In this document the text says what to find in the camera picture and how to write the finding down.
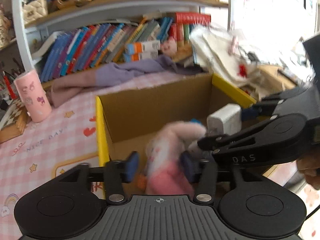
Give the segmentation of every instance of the crosshair mark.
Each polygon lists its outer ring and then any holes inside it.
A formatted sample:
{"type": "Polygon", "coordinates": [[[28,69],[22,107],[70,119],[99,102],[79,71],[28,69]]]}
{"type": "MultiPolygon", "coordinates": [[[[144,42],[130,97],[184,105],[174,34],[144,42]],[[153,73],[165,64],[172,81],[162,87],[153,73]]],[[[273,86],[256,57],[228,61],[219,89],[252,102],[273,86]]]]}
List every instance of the crosshair mark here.
{"type": "Polygon", "coordinates": [[[157,199],[155,199],[155,201],[157,201],[158,203],[162,203],[163,201],[165,201],[165,199],[163,199],[163,198],[157,198],[157,199]]]}

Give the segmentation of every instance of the quilted handbag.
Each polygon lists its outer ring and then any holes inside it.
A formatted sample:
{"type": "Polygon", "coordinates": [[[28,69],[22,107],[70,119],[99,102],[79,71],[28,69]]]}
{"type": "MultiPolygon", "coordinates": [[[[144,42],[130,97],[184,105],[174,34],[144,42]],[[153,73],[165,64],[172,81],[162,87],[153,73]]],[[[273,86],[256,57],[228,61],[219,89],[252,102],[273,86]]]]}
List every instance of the quilted handbag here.
{"type": "Polygon", "coordinates": [[[46,15],[48,15],[46,0],[33,0],[28,4],[27,0],[23,1],[24,24],[30,23],[46,15]]]}
{"type": "Polygon", "coordinates": [[[3,11],[0,10],[0,48],[7,46],[10,43],[9,23],[4,16],[3,11]]]}

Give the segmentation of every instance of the pink cylinder container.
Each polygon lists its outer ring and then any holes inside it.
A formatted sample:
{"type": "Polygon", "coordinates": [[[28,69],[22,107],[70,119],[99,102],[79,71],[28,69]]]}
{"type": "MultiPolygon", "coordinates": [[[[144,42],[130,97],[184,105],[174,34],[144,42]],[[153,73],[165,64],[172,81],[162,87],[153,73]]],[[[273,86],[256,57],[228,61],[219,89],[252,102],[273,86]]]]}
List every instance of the pink cylinder container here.
{"type": "Polygon", "coordinates": [[[42,122],[52,111],[36,70],[24,72],[14,80],[14,85],[28,114],[34,122],[42,122]]]}

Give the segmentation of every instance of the purple cloth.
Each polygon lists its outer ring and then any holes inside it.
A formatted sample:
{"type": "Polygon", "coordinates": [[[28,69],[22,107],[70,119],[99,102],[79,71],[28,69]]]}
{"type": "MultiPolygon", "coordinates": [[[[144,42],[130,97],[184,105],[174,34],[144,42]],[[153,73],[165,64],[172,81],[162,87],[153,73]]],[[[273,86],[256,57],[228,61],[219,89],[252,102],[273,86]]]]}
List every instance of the purple cloth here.
{"type": "Polygon", "coordinates": [[[156,59],[144,59],[121,65],[111,62],[97,69],[96,86],[116,86],[134,77],[162,72],[168,68],[172,68],[172,65],[175,65],[174,62],[165,55],[160,55],[156,59]]]}
{"type": "Polygon", "coordinates": [[[178,67],[170,57],[160,55],[156,59],[144,59],[118,65],[105,64],[97,69],[82,71],[55,79],[47,98],[51,105],[59,107],[75,95],[96,87],[112,87],[148,73],[173,71],[178,74],[193,75],[201,68],[178,67]]]}

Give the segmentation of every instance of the chessboard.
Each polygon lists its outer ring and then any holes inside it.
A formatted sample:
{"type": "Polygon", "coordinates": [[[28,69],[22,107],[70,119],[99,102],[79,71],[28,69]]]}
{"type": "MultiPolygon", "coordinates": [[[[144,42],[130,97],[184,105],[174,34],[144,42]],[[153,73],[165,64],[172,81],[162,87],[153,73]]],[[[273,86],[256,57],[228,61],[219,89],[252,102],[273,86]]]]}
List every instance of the chessboard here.
{"type": "Polygon", "coordinates": [[[20,98],[14,100],[0,121],[0,143],[23,134],[28,120],[27,109],[20,98]]]}
{"type": "Polygon", "coordinates": [[[7,120],[5,121],[5,123],[1,129],[4,129],[4,128],[8,127],[9,125],[15,124],[18,121],[19,116],[22,113],[22,110],[25,108],[25,106],[22,103],[20,98],[14,100],[10,106],[13,106],[13,105],[14,105],[14,107],[12,108],[12,112],[6,118],[7,120]]]}

